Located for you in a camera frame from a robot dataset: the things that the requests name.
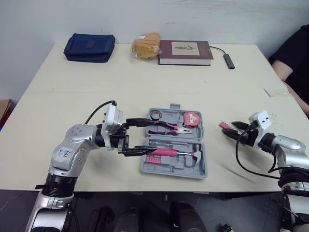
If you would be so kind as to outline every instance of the white wall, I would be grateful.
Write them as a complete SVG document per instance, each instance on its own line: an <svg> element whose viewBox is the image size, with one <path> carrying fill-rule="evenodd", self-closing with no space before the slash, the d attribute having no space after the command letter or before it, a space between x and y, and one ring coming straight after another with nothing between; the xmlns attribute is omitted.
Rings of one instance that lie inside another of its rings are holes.
<svg viewBox="0 0 309 232"><path fill-rule="evenodd" d="M19 100L53 44L74 32L255 43L268 57L308 23L308 0L0 0L0 99Z"/></svg>

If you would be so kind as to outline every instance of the gray tool case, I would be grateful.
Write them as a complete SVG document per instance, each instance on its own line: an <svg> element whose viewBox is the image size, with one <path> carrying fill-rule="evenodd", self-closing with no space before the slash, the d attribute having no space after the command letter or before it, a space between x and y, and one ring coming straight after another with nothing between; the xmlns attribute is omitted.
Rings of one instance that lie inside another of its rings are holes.
<svg viewBox="0 0 309 232"><path fill-rule="evenodd" d="M192 134L178 135L150 134L148 132L149 130L168 131L169 129L156 125L148 126L146 128L147 137L144 145L173 149L183 153L192 153L199 150L201 152L201 160L198 164L195 164L195 158L191 155L177 155L170 157L147 154L142 156L141 171L144 173L205 179L208 173L206 149L204 144L200 141L203 138L204 133L201 113L196 111L180 110L179 104L170 104L170 109L150 109L147 116L149 119L151 119L150 115L154 110L161 112L162 117L159 119L160 121L178 124L179 127L184 127L183 115L186 112L194 112L198 114L200 117L200 123L195 127L185 126L193 131Z"/></svg>

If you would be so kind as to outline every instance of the person's arm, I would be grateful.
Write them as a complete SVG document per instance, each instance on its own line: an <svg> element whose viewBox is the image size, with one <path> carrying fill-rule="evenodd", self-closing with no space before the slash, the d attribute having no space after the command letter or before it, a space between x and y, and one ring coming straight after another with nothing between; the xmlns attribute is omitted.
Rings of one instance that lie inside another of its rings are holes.
<svg viewBox="0 0 309 232"><path fill-rule="evenodd" d="M293 95L297 103L299 104L300 108L304 111L306 116L309 118L309 105L305 103L299 95L285 82L288 76L293 72L293 70L286 65L285 63L281 62L280 60L275 60L272 64L274 71L276 72L277 76L285 83L289 92Z"/></svg>

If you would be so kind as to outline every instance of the white table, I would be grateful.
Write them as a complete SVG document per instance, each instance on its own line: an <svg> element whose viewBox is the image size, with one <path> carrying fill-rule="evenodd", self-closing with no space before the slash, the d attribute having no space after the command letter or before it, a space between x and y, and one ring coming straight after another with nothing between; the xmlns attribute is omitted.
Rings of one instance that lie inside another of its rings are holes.
<svg viewBox="0 0 309 232"><path fill-rule="evenodd" d="M116 100L125 118L145 117L149 108L180 103L203 115L209 176L205 180L144 174L140 157L125 158L104 148L90 153L76 191L279 191L277 181L247 173L235 159L235 141L218 126L221 120L248 121L266 109L272 132L309 145L309 121L289 95L269 97L264 89L286 92L268 61L254 44L213 44L205 66L163 66L157 60L132 62L130 45L117 44L108 63L67 61L63 44L56 44L0 132L0 189L33 190L47 176L51 154L72 125L83 123L101 103ZM101 123L99 111L89 124ZM130 128L130 146L141 145L144 129ZM241 146L243 164L266 173L272 156Z"/></svg>

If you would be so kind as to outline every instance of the floor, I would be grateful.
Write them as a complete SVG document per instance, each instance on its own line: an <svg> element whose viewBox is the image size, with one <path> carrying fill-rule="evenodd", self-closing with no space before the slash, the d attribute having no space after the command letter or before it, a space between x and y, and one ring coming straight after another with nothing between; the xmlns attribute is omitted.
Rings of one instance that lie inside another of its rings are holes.
<svg viewBox="0 0 309 232"><path fill-rule="evenodd" d="M34 191L0 190L0 231L25 231L37 193ZM235 232L275 232L279 231L279 207L270 200L278 199L280 193L268 193L243 197L243 194L229 194L231 199L223 199L222 194L198 194L189 192L95 192L79 193L75 212L78 217L80 231L86 232L93 210L109 206L117 217L128 207L151 208L157 217L165 217L169 205L173 201L185 201L191 204L202 218L208 232L219 232L220 225L229 224ZM107 228L111 231L113 223ZM76 231L75 225L70 232ZM167 228L151 226L146 232L168 231Z"/></svg>

